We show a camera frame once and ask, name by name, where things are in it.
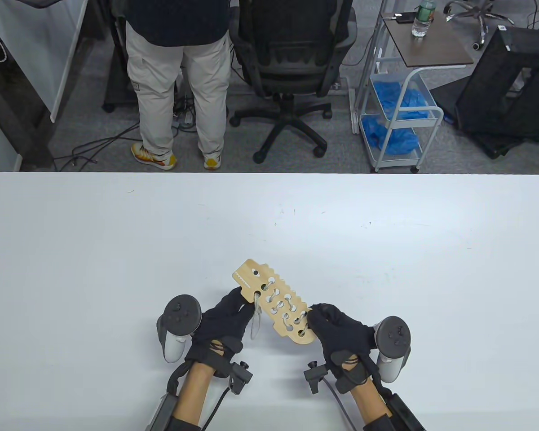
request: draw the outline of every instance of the chair base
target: chair base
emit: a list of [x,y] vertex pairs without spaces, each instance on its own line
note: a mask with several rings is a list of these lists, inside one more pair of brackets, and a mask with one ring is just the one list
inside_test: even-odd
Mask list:
[[[464,12],[450,15],[451,6],[453,6],[454,4],[463,8]],[[487,33],[489,33],[489,26],[487,25],[485,18],[491,20],[507,21],[511,25],[515,25],[515,22],[513,22],[511,18],[496,13],[491,13],[492,7],[493,0],[485,1],[481,6],[476,6],[467,1],[454,0],[446,4],[445,8],[443,9],[443,12],[445,15],[447,15],[446,20],[448,22],[457,18],[468,17],[475,18],[479,21],[479,40],[473,43],[473,49],[475,49],[475,51],[479,51],[481,48],[483,48],[483,45],[485,45],[485,37],[487,37]]]
[[244,109],[235,111],[230,118],[230,125],[238,127],[241,119],[257,118],[257,119],[275,119],[277,124],[274,126],[268,137],[265,139],[261,148],[253,155],[253,161],[257,164],[263,163],[275,139],[286,126],[291,126],[304,132],[306,136],[315,142],[316,147],[313,149],[313,154],[317,158],[321,158],[327,151],[327,141],[323,139],[315,130],[305,124],[300,117],[310,112],[322,111],[322,117],[331,119],[331,103],[320,103],[319,105],[311,105],[296,108],[294,96],[292,94],[274,94],[274,101],[279,103],[279,112],[266,109]]

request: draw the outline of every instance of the wooden lacing board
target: wooden lacing board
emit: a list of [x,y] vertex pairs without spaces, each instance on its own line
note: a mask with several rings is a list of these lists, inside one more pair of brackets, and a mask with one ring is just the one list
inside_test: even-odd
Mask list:
[[286,285],[268,265],[248,259],[233,273],[241,286],[241,294],[257,303],[274,321],[274,329],[282,337],[290,337],[297,344],[309,344],[315,334],[307,328],[307,304]]

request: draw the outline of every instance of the gray carpet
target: gray carpet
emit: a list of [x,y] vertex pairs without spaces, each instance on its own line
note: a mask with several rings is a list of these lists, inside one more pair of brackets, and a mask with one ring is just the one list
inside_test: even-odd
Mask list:
[[[442,9],[446,0],[438,0]],[[370,37],[379,8],[380,0],[354,0],[353,6],[358,17],[358,41],[350,50],[344,63],[353,64],[363,54]],[[409,9],[419,4],[411,0]],[[526,16],[534,10],[532,0],[497,0],[495,11],[505,14],[516,21],[518,26],[526,25]],[[477,38],[477,22],[465,18],[451,23],[456,34],[469,54],[478,60],[481,52],[471,48]],[[115,135],[137,121],[135,107],[118,107],[114,113],[105,113],[100,106],[103,103],[110,57],[113,44],[110,38],[104,42],[85,45],[88,51],[85,61],[77,72],[74,85],[68,88],[66,106],[56,125],[56,131],[50,141],[54,156],[69,154],[71,149],[84,142],[105,136]],[[424,79],[430,88],[446,84],[455,79],[471,74],[473,68],[464,70],[442,70],[426,72]],[[359,66],[341,69],[341,75],[357,86],[362,72]],[[350,129],[349,105],[345,96],[329,96],[333,104],[333,119],[324,120],[319,113],[307,115],[305,121],[318,131],[329,144],[324,158],[315,158],[311,152],[313,144],[303,135],[292,130],[285,130],[276,140],[264,164],[252,161],[252,154],[262,144],[271,130],[271,123],[257,119],[243,120],[238,128],[227,127],[225,150],[221,172],[369,172],[370,165],[359,135],[352,135]],[[244,107],[271,106],[272,102],[255,97],[251,89],[232,74],[228,96],[230,111]],[[138,131],[130,137],[139,137]],[[179,165],[172,172],[202,172],[203,158],[197,148],[197,135],[180,133],[175,139],[174,153]],[[152,172],[157,169],[139,164],[134,160],[129,145],[131,142],[118,141],[100,152],[84,171],[109,172]],[[58,161],[58,168],[64,160]],[[77,171],[76,167],[67,166],[66,171]],[[407,172],[407,168],[392,168],[382,172]],[[512,149],[505,157],[490,160],[482,150],[468,138],[444,123],[437,134],[431,152],[428,154],[421,172],[434,174],[539,174],[539,144],[523,144]]]

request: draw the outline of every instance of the forearm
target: forearm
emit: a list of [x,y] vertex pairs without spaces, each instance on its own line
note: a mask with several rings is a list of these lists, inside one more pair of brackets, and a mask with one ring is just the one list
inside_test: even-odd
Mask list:
[[173,411],[173,416],[176,419],[198,425],[213,376],[214,369],[212,367],[200,363],[192,365]]
[[[355,361],[356,359],[357,356],[353,355],[349,358],[349,361]],[[344,364],[342,367],[349,371],[355,367],[355,365]],[[385,405],[383,398],[379,395],[379,392],[371,379],[368,379],[364,384],[360,384],[353,388],[351,390],[351,395],[355,400],[355,404],[358,405],[359,412],[366,425],[379,419],[384,414],[391,417],[391,411]]]

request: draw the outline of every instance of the white vr controller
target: white vr controller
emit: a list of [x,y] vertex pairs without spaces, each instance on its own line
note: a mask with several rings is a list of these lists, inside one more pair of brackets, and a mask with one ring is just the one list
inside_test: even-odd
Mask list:
[[374,326],[381,380],[393,383],[411,353],[411,332],[403,319],[389,316]]
[[186,348],[186,339],[201,321],[202,309],[193,296],[178,295],[168,303],[156,322],[163,358],[167,363],[179,361]]

